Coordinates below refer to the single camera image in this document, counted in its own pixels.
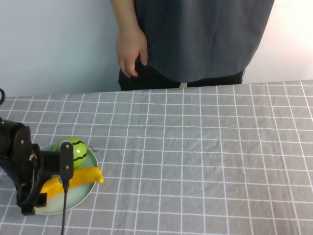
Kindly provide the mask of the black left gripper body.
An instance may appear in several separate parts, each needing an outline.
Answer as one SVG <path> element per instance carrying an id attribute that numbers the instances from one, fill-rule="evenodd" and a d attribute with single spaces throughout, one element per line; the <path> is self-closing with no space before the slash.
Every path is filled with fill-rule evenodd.
<path id="1" fill-rule="evenodd" d="M 37 144 L 16 146 L 17 193 L 40 193 L 44 183 L 59 173 L 59 153 L 42 151 Z"/>

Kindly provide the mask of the person's right hand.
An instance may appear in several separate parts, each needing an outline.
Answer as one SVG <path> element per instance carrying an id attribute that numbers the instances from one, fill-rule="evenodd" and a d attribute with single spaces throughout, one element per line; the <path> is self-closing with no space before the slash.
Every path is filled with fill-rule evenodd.
<path id="1" fill-rule="evenodd" d="M 138 25 L 119 29 L 116 39 L 117 61 L 121 71 L 127 76 L 138 76 L 135 70 L 137 58 L 145 66 L 148 64 L 147 39 Z"/>

